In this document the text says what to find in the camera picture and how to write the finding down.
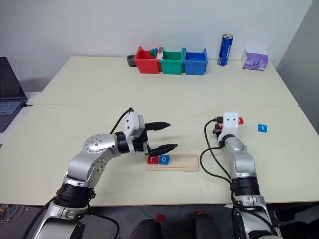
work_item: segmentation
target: blue bin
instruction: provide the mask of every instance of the blue bin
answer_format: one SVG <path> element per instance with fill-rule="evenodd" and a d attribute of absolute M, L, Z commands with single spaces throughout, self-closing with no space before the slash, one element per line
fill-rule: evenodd
<path fill-rule="evenodd" d="M 182 56 L 187 75 L 204 75 L 208 62 L 206 48 L 202 53 L 186 52 L 186 48 L 183 48 Z"/>

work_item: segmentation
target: green bin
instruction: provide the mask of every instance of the green bin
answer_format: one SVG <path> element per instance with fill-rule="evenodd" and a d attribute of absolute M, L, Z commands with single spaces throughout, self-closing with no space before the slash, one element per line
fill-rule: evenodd
<path fill-rule="evenodd" d="M 181 75 L 183 72 L 183 57 L 182 52 L 165 51 L 163 47 L 160 48 L 163 56 L 159 60 L 161 69 L 164 74 Z"/>

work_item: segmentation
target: laptop screen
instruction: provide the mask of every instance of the laptop screen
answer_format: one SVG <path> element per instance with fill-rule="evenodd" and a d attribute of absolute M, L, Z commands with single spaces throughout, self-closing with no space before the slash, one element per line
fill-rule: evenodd
<path fill-rule="evenodd" d="M 6 57 L 0 57 L 0 99 L 26 98 Z"/>

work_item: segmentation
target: laptop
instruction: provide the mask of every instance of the laptop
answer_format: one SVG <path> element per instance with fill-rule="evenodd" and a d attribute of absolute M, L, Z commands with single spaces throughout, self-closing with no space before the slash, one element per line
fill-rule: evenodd
<path fill-rule="evenodd" d="M 6 57 L 0 57 L 0 133 L 18 114 L 27 98 Z"/>

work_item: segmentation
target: white table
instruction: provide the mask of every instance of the white table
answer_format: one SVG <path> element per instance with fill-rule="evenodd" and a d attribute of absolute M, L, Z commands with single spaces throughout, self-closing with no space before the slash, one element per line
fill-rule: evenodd
<path fill-rule="evenodd" d="M 123 57 L 71 57 L 36 104 L 109 106 L 297 106 L 269 62 L 266 70 L 221 67 L 210 60 L 204 76 L 141 74 Z"/>
<path fill-rule="evenodd" d="M 32 105 L 34 103 L 34 100 L 36 97 L 39 96 L 41 92 L 25 92 L 25 95 L 28 99 L 27 104 Z M 31 106 L 23 107 L 19 113 L 14 117 L 14 119 L 11 121 L 11 123 L 8 125 L 8 127 L 5 129 L 3 133 L 0 133 L 0 144 L 4 144 L 6 141 L 8 135 L 10 135 L 14 128 L 21 123 L 26 113 L 30 110 Z"/>
<path fill-rule="evenodd" d="M 33 106 L 0 149 L 0 202 L 43 205 L 61 186 L 69 161 L 87 137 L 108 133 L 125 109 L 100 106 Z M 171 126 L 150 131 L 151 146 L 178 143 L 174 153 L 201 153 L 207 148 L 204 124 L 224 111 L 237 111 L 245 123 L 241 140 L 254 157 L 261 193 L 268 203 L 319 200 L 319 137 L 298 107 L 157 107 L 136 105 L 145 122 Z M 268 133 L 257 132 L 257 124 Z M 123 130 L 123 122 L 118 131 Z M 209 133 L 211 144 L 216 138 Z M 223 152 L 217 157 L 225 165 Z M 211 156 L 209 171 L 222 173 Z M 104 171 L 92 205 L 230 203 L 229 185 L 198 172 L 146 171 L 142 153 L 112 159 Z"/>

